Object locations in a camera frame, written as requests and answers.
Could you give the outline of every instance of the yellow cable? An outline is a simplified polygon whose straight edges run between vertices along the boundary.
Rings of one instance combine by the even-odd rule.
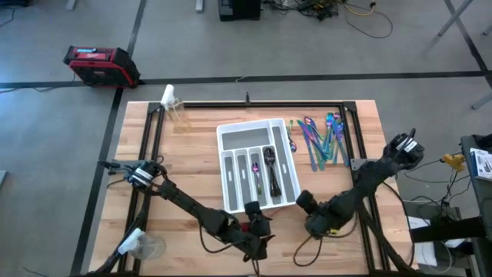
[[[354,15],[358,15],[358,16],[369,16],[369,15],[372,15],[372,13],[374,12],[374,6],[371,7],[371,11],[368,12],[368,13],[364,13],[364,14],[361,14],[361,13],[358,13],[358,12],[354,12],[352,11],[350,8],[348,8],[347,5],[344,4],[344,7],[352,14]]]

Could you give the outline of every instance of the white utensil organizer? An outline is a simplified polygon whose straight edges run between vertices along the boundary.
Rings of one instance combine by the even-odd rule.
[[[251,201],[259,201],[261,209],[295,204],[301,189],[282,118],[220,125],[217,140],[226,212],[244,212],[244,204]],[[275,153],[274,171],[281,189],[278,197],[270,196],[270,170],[263,156],[266,148]],[[259,178],[252,170],[253,162],[258,163]]]

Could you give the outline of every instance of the wooden table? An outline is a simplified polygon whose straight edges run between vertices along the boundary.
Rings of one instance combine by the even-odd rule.
[[[367,157],[378,159],[381,157],[386,142],[376,104],[371,100],[356,101],[356,103]],[[147,105],[147,102],[128,103],[116,159],[137,159]],[[318,126],[324,126],[324,117],[330,110],[330,108],[189,109],[188,116],[193,126],[191,132],[188,134],[173,133],[172,122],[166,118],[159,154],[165,157],[162,164],[168,170],[170,179],[178,184],[180,189],[207,207],[221,209],[221,176],[216,136],[218,125],[266,118],[284,118],[288,122],[290,119],[309,115],[314,118]],[[352,133],[352,145],[357,157],[357,143],[350,116],[348,121],[349,130]],[[294,162],[301,189],[313,192],[318,201],[326,201],[333,195],[352,187],[351,171],[343,166],[343,162],[337,165],[329,162],[323,172],[312,172],[301,128],[296,124],[292,133],[292,139],[298,145],[298,151],[294,153]],[[338,161],[343,161],[341,156],[338,157]],[[110,182],[120,178],[121,176],[118,175],[113,176]],[[394,180],[388,181],[397,189]],[[96,269],[103,263],[123,236],[130,194],[131,187],[125,182],[108,189],[90,270]],[[376,199],[384,234],[397,252],[408,260],[411,252],[411,239],[401,204],[395,195],[382,185],[377,190]],[[354,234],[345,239],[324,239],[319,259],[308,268],[299,268],[293,264],[292,255],[308,237],[304,230],[306,214],[296,205],[277,210],[266,210],[264,213],[273,218],[271,231],[276,237],[268,244],[268,258],[260,261],[261,274],[367,274],[359,226]],[[350,229],[352,222],[349,222],[340,234]],[[251,263],[242,262],[243,253],[235,248],[215,255],[208,254],[201,247],[197,221],[164,199],[155,197],[151,200],[148,233],[164,238],[167,249],[161,258],[144,261],[141,266],[141,275],[246,275],[254,273]],[[220,242],[209,235],[205,234],[204,240],[210,249],[223,247]],[[374,238],[372,240],[374,257],[379,265],[377,247]],[[317,251],[317,244],[318,241],[314,240],[306,244],[298,255],[298,261],[301,263],[310,261]],[[130,261],[127,265],[128,269],[131,268],[131,264]]]

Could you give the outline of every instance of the black utensil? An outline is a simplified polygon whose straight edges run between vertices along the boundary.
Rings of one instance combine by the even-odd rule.
[[[263,151],[263,156],[264,156],[264,163],[267,165],[267,167],[270,169],[270,196],[271,197],[278,197],[282,195],[282,191],[280,190],[280,187],[278,186],[277,178],[275,177],[275,169],[274,169],[274,163],[275,163],[275,153],[272,149],[267,148]]]

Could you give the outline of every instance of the gray floor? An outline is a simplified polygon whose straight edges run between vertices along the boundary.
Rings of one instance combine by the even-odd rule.
[[[463,22],[492,66],[492,41],[480,35],[492,23],[490,5],[475,0]],[[0,82],[70,80],[61,62],[68,46],[125,48],[138,2],[85,0],[74,12],[64,8],[65,1],[40,1],[16,11],[15,20],[0,28]],[[390,38],[374,40],[349,28],[342,9],[339,18],[322,23],[296,13],[270,12],[263,12],[258,22],[223,23],[214,1],[207,1],[205,13],[196,15],[192,0],[148,0],[134,60],[143,78],[478,70],[456,26],[435,37],[450,16],[442,0],[380,0],[377,9],[394,22]],[[0,11],[0,21],[4,18],[8,13]],[[387,28],[379,18],[350,19],[369,32]],[[126,103],[159,100],[163,90],[163,85],[125,90],[110,156]],[[246,91],[258,100],[375,99],[386,139],[417,128],[426,161],[456,152],[462,135],[492,130],[492,103],[478,111],[469,109],[492,92],[482,77],[176,86],[185,100],[244,99]],[[32,276],[22,266],[50,276],[69,273],[114,95],[114,89],[103,88],[0,94],[0,170],[9,172],[0,189],[1,276]],[[445,180],[449,174],[449,168],[435,165],[413,176]],[[457,184],[455,192],[466,184]],[[413,182],[402,175],[398,185],[404,199],[444,194],[444,185]],[[104,196],[103,187],[99,199]],[[452,204],[465,216],[477,214],[471,190]],[[94,227],[101,207],[99,201]],[[92,231],[89,249],[97,230]]]

